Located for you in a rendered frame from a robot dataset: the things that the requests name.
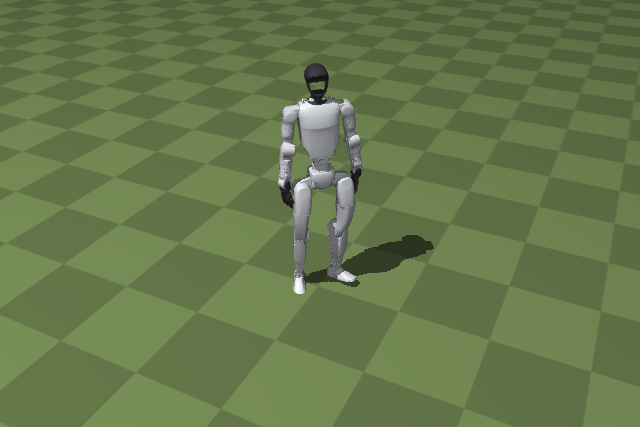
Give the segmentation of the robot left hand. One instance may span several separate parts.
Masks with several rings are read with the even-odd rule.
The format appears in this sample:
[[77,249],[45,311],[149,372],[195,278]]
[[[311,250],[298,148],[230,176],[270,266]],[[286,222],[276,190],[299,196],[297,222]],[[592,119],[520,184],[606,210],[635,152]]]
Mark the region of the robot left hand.
[[359,183],[358,179],[361,176],[361,171],[362,170],[360,168],[358,168],[358,169],[356,169],[355,174],[352,172],[352,170],[350,172],[351,173],[351,178],[352,178],[352,180],[354,182],[355,193],[357,192],[357,189],[358,189],[358,183]]

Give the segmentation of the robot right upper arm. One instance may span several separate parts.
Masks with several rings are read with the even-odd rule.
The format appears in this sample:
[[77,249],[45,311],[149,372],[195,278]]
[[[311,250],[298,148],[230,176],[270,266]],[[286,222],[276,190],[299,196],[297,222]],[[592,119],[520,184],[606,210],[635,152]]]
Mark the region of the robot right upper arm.
[[282,111],[282,122],[281,122],[281,138],[282,144],[284,146],[284,156],[283,157],[291,157],[295,155],[296,145],[292,144],[293,136],[294,136],[294,122],[297,121],[299,114],[299,105],[291,105],[287,106]]

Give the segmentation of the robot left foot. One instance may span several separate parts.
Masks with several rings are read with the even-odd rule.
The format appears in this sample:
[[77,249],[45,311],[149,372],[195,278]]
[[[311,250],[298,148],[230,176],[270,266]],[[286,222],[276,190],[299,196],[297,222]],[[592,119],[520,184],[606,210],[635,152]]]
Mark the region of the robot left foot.
[[[337,266],[336,266],[337,267]],[[339,267],[338,267],[339,268]],[[327,268],[327,276],[337,278],[344,282],[353,282],[356,280],[356,276],[340,267],[337,271],[332,270],[332,265]]]

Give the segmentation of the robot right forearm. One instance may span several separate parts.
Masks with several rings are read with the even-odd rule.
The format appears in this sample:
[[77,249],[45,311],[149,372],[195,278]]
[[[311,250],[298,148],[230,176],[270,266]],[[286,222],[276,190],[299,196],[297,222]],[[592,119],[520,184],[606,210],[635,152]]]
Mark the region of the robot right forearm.
[[279,181],[278,181],[278,186],[285,189],[285,183],[287,181],[290,182],[291,184],[291,164],[292,164],[292,158],[291,157],[283,157],[284,156],[284,146],[283,144],[280,147],[280,155],[279,155],[279,163],[280,163],[280,170],[279,170]]

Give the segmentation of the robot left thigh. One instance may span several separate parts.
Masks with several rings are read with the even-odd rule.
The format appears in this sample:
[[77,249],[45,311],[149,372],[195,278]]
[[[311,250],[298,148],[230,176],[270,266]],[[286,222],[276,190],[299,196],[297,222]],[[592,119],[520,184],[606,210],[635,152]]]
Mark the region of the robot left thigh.
[[335,170],[336,216],[327,224],[331,235],[338,236],[346,230],[355,211],[355,190],[351,176],[344,170]]

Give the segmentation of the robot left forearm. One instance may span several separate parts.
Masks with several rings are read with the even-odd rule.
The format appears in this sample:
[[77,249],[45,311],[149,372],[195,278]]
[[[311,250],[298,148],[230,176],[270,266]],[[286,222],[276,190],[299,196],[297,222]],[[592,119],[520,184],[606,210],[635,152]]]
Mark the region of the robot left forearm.
[[[360,137],[359,137],[359,139],[360,139]],[[358,168],[360,168],[363,171],[363,168],[361,166],[362,165],[362,160],[361,160],[361,155],[360,155],[360,151],[361,151],[360,144],[356,145],[356,146],[354,146],[352,148],[347,148],[347,150],[348,150],[348,153],[349,153],[349,158],[350,158],[350,163],[351,163],[350,169],[352,170],[352,172],[355,174],[355,171]]]

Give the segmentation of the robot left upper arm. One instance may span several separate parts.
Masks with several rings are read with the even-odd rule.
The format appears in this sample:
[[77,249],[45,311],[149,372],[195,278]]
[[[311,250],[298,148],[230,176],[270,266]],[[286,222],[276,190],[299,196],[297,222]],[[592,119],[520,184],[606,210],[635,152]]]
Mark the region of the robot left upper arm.
[[355,133],[356,122],[354,107],[347,99],[337,99],[336,101],[342,115],[342,124],[345,132],[344,144],[348,148],[352,148],[360,144],[359,136]]

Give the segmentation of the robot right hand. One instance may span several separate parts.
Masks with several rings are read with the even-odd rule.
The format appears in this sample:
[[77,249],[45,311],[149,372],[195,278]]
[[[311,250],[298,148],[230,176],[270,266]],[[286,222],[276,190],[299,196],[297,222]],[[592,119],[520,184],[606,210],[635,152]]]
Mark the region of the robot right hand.
[[290,193],[290,190],[291,190],[290,182],[287,181],[284,186],[285,186],[285,189],[280,187],[283,202],[286,203],[286,205],[289,206],[290,208],[293,208],[293,204],[295,204],[295,202]]

